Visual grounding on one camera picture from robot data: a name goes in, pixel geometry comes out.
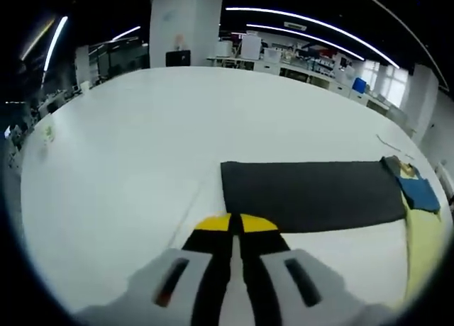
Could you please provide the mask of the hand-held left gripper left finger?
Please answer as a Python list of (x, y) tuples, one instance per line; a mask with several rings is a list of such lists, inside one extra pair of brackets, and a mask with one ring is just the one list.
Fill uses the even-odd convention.
[(230, 280), (230, 215), (196, 225), (182, 248), (169, 248), (128, 280), (106, 305), (76, 314), (80, 325), (217, 325)]

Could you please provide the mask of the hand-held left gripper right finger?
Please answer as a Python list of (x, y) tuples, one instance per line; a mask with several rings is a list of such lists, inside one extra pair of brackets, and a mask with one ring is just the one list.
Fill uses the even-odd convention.
[(291, 249), (277, 226), (264, 218), (236, 218), (256, 325), (384, 325), (391, 308), (366, 303), (329, 266), (302, 249)]

